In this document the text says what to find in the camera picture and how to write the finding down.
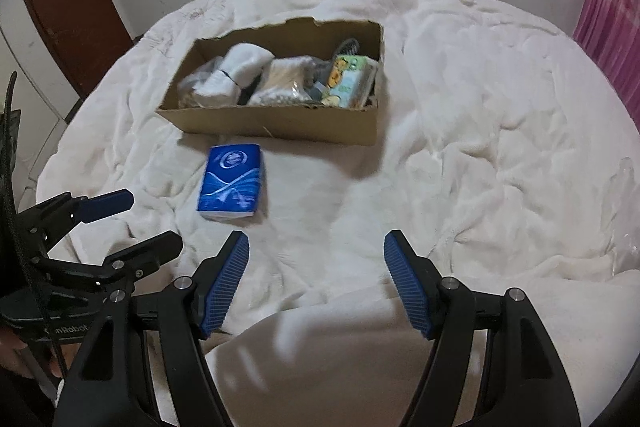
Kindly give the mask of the person's left hand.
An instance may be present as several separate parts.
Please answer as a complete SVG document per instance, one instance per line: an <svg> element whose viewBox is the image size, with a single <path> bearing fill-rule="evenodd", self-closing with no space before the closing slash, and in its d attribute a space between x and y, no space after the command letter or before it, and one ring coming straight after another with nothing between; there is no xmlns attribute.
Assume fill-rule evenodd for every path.
<svg viewBox="0 0 640 427"><path fill-rule="evenodd" d="M1 327L0 332L0 350L1 350L1 366L9 369L13 373L20 376L34 379L35 374L26 363L22 352L27 348L26 343L12 333L9 329ZM54 351L46 358L48 371L56 378L62 378L63 372L58 363Z"/></svg>

